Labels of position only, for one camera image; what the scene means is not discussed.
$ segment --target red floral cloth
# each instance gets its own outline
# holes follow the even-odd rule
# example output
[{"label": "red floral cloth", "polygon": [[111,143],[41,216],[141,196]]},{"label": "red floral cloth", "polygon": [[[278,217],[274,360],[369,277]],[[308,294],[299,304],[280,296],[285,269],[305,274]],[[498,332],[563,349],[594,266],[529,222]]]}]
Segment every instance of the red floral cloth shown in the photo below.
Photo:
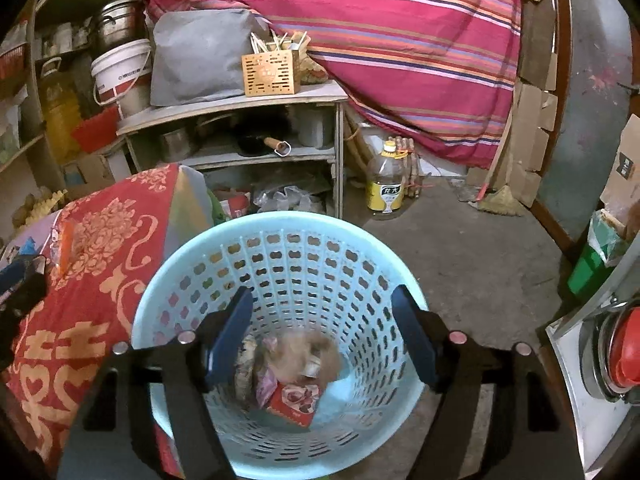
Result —
[{"label": "red floral cloth", "polygon": [[177,175],[176,164],[139,173],[72,202],[56,220],[54,229],[76,224],[74,257],[64,276],[52,269],[47,297],[23,320],[8,382],[52,472],[100,362],[130,340],[140,297],[162,263]]}]

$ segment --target red plastic basket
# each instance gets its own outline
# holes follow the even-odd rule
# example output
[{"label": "red plastic basket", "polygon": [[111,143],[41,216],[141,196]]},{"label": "red plastic basket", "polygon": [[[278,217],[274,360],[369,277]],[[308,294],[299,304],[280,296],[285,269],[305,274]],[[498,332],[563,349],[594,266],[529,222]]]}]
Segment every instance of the red plastic basket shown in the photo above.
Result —
[{"label": "red plastic basket", "polygon": [[116,131],[120,115],[117,106],[105,108],[91,119],[82,121],[71,136],[80,144],[85,153],[93,153],[116,140]]}]

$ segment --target plastic bottle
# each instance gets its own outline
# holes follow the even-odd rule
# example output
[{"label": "plastic bottle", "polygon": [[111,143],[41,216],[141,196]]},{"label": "plastic bottle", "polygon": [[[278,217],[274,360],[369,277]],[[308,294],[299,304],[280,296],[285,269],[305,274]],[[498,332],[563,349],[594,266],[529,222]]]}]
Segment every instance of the plastic bottle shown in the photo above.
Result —
[{"label": "plastic bottle", "polygon": [[387,140],[382,152],[367,165],[367,207],[373,218],[386,220],[400,215],[406,173],[402,156],[393,140]]},{"label": "plastic bottle", "polygon": [[66,164],[80,153],[71,132],[82,117],[73,79],[59,71],[61,62],[61,57],[54,57],[42,65],[38,90],[51,151],[58,164]]}]

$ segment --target red box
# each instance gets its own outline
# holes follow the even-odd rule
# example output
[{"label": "red box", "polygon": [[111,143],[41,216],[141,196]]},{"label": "red box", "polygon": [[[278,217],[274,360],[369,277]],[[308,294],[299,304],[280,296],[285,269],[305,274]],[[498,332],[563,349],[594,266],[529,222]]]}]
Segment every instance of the red box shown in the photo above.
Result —
[{"label": "red box", "polygon": [[298,386],[278,383],[276,391],[267,404],[267,411],[308,428],[316,414],[318,399],[322,395],[316,384]]}]

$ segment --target striped cloth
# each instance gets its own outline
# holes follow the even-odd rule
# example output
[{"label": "striped cloth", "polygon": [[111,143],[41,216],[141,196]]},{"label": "striped cloth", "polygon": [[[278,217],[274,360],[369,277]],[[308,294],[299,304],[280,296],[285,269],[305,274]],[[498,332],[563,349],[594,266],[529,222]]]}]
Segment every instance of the striped cloth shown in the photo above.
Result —
[{"label": "striped cloth", "polygon": [[311,56],[368,120],[437,156],[488,167],[511,105],[520,0],[149,0],[168,10],[249,7]]}]

